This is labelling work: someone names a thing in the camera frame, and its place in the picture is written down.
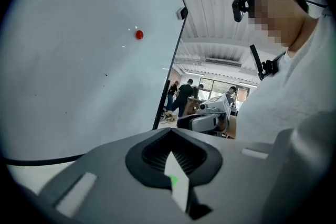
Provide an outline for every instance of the person in background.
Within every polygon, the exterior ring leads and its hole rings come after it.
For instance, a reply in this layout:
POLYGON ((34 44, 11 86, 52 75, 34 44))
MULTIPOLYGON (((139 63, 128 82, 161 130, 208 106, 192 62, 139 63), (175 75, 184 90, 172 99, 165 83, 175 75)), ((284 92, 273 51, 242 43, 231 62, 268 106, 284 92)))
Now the person in background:
POLYGON ((193 86, 192 88, 194 90, 194 98, 198 99, 198 92, 199 92, 199 90, 201 90, 201 89, 204 88, 203 84, 198 85, 198 87, 197 86, 193 86))
POLYGON ((189 79, 187 84, 182 85, 176 94, 176 100, 172 105, 172 111, 175 111, 177 108, 179 109, 179 117, 182 117, 185 106, 188 102, 188 97, 194 94, 194 90, 191 87, 193 84, 193 80, 189 79))
POLYGON ((171 110, 172 109, 172 104, 173 104, 173 96, 174 93, 177 91, 177 87, 179 86, 179 82, 175 81, 174 84, 172 84, 169 88, 169 91, 167 93, 167 98, 168 98, 168 103, 167 103, 167 110, 171 110))
POLYGON ((229 104, 231 105, 232 103, 234 103, 234 100, 232 98, 232 94, 234 94, 235 92, 237 92, 237 88, 232 86, 230 87, 230 89, 225 93, 226 99, 228 100, 229 104))

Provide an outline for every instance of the vent grille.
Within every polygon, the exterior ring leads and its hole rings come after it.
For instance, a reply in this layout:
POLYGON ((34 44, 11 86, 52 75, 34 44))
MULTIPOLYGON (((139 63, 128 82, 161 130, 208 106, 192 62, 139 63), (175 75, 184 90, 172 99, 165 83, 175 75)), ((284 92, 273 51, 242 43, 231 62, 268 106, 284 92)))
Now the vent grille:
POLYGON ((215 58, 206 58, 205 62, 206 63, 213 63, 215 65, 227 66, 227 67, 237 67, 237 68, 242 67, 242 63, 241 62, 230 61, 230 60, 221 60, 221 59, 215 59, 215 58))
POLYGON ((178 164, 185 174, 189 175, 206 160, 204 150, 174 133, 167 133, 148 145, 142 159, 155 170, 164 173, 170 151, 173 152, 178 164))

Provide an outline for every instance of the ceiling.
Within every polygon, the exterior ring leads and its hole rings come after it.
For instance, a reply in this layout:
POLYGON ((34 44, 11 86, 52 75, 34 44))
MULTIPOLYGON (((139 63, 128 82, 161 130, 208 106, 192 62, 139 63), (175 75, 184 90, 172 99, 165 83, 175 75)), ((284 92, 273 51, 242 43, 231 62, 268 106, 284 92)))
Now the ceiling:
MULTIPOLYGON (((253 31, 247 24, 247 16, 240 23, 234 21, 232 12, 233 0, 185 0, 189 11, 187 22, 182 33, 182 41, 176 53, 175 68, 183 72, 200 72, 228 76, 241 81, 257 84, 259 79, 249 46, 254 44, 261 61, 273 59, 284 49, 275 44, 260 31, 253 31), (241 68, 229 68, 221 65, 205 63, 206 58, 226 59, 241 63, 241 68)), ((325 4, 325 0, 311 0, 325 4)), ((319 17, 322 9, 310 6, 310 14, 319 17)))

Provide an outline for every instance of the white shirt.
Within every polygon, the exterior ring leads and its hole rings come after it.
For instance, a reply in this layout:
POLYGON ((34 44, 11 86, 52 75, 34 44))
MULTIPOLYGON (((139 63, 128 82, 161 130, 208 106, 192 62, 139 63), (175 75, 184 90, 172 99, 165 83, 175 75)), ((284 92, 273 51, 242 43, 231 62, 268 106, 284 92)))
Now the white shirt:
POLYGON ((336 109, 336 35, 328 9, 296 55, 290 58, 286 52, 278 63, 279 71, 266 77, 241 106, 237 140, 274 143, 280 131, 336 109))

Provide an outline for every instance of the man in black shirt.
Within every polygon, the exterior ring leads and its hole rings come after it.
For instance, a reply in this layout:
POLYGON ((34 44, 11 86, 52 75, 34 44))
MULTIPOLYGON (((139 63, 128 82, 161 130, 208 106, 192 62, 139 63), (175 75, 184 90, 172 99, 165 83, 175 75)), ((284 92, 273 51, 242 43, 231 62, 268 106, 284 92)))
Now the man in black shirt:
POLYGON ((175 81, 175 83, 173 85, 170 86, 169 91, 167 93, 167 97, 168 97, 168 103, 167 103, 167 110, 171 110, 172 109, 172 104, 173 104, 173 96, 174 93, 177 91, 177 86, 179 86, 179 82, 175 81))
POLYGON ((192 96, 194 94, 194 90, 191 87, 193 84, 193 80, 189 79, 188 84, 182 85, 176 94, 176 100, 172 105, 172 111, 175 111, 177 108, 179 108, 179 117, 182 117, 185 106, 188 102, 188 97, 192 96))
POLYGON ((204 88, 203 84, 198 85, 198 87, 197 87, 197 86, 194 86, 194 87, 193 87, 193 90, 194 90, 194 98, 195 98, 195 99, 198 99, 198 92, 199 92, 199 90, 201 90, 201 89, 203 89, 203 88, 204 88))

